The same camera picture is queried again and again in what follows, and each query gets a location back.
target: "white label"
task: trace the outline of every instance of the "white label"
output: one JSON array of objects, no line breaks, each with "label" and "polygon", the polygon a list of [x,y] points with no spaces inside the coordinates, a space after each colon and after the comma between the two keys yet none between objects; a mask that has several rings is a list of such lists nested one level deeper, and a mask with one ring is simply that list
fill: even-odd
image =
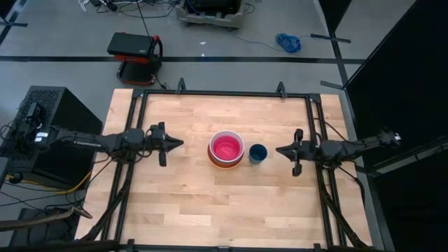
[{"label": "white label", "polygon": [[39,132],[39,133],[37,133],[36,137],[48,137],[48,133],[46,133],[46,132]]}]

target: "gray floor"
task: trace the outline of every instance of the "gray floor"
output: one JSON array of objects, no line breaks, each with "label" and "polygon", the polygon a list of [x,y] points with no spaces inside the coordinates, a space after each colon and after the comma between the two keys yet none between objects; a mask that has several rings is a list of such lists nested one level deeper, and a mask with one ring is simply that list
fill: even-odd
[{"label": "gray floor", "polygon": [[[296,36],[327,34],[322,23],[317,0],[249,0],[256,7],[247,15],[244,26],[232,34],[244,39],[262,41],[278,48],[274,36],[285,32]],[[387,32],[411,6],[412,0],[353,0],[337,35],[351,39],[352,44],[340,43],[343,58],[365,59]],[[165,5],[145,6],[144,15],[161,15]],[[301,52],[291,55],[263,45],[247,43],[226,31],[212,26],[185,27],[174,11],[162,19],[148,19],[148,30],[159,34],[165,56],[267,56],[334,58],[328,41],[304,37]],[[106,56],[107,45],[114,32],[145,34],[139,18],[121,13],[95,13],[93,6],[84,12],[77,0],[28,0],[17,22],[28,22],[27,28],[14,27],[0,45],[0,55],[12,56]],[[30,85],[65,86],[95,115],[105,121],[114,88],[123,85],[116,78],[117,62],[0,62],[0,124],[16,114],[20,101]],[[350,77],[359,65],[345,65]],[[289,92],[339,94],[349,136],[355,137],[344,93],[319,85],[320,81],[341,84],[336,64],[303,63],[164,63],[159,79],[175,86],[184,77],[189,89],[273,91],[279,81]],[[48,192],[28,191],[5,185],[2,190],[20,199],[48,195]],[[374,245],[381,247],[375,213],[367,194],[366,212]],[[0,204],[14,202],[0,195]],[[43,208],[48,204],[63,204],[62,197],[30,202]],[[16,219],[23,204],[1,208],[0,220]],[[7,246],[10,233],[0,234],[0,246]]]}]

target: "black wall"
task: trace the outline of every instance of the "black wall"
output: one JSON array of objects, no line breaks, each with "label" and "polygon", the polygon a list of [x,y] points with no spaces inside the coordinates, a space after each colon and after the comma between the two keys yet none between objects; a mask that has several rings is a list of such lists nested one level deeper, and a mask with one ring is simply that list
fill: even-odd
[{"label": "black wall", "polygon": [[351,0],[319,0],[329,32],[336,32]]},{"label": "black wall", "polygon": [[17,0],[0,0],[0,17],[6,18]]},{"label": "black wall", "polygon": [[366,167],[448,135],[448,1],[419,0],[347,86],[359,139],[389,127],[397,150],[363,155]]},{"label": "black wall", "polygon": [[446,251],[448,150],[374,179],[395,250]]}]

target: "wooden table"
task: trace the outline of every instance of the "wooden table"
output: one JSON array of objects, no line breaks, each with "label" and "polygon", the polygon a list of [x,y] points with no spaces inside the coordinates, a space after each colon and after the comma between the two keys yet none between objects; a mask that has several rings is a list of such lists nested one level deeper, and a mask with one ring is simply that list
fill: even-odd
[{"label": "wooden table", "polygon": [[[103,134],[124,130],[131,98],[132,90],[115,90]],[[325,120],[347,135],[339,97],[323,94],[321,98]],[[297,128],[304,130],[304,139],[310,138],[305,99],[150,94],[142,128],[162,121],[170,136],[185,143],[167,154],[166,167],[159,166],[158,155],[135,164],[122,244],[135,239],[136,244],[151,245],[326,246],[315,164],[302,162],[302,174],[292,177],[293,163],[275,151],[293,142]],[[246,143],[244,159],[231,170],[218,169],[207,158],[208,141],[221,130],[238,132]],[[331,129],[328,135],[339,139]],[[268,156],[251,165],[247,153],[256,143],[266,146]],[[103,166],[96,164],[93,175]],[[88,188],[84,208],[94,218],[81,218],[76,238],[85,235],[105,211],[114,167],[110,164]],[[343,167],[356,175],[352,164]],[[371,244],[359,187],[340,170],[336,181],[344,217],[361,240]],[[330,215],[338,244],[336,222]]]}]

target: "dark blue cup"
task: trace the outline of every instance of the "dark blue cup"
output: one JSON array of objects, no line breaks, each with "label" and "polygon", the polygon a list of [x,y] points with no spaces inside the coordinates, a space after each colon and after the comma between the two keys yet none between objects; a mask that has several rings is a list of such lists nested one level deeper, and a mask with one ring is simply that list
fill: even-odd
[{"label": "dark blue cup", "polygon": [[252,145],[251,149],[249,150],[249,161],[251,161],[253,165],[260,164],[266,157],[266,147],[262,146],[261,144]]}]

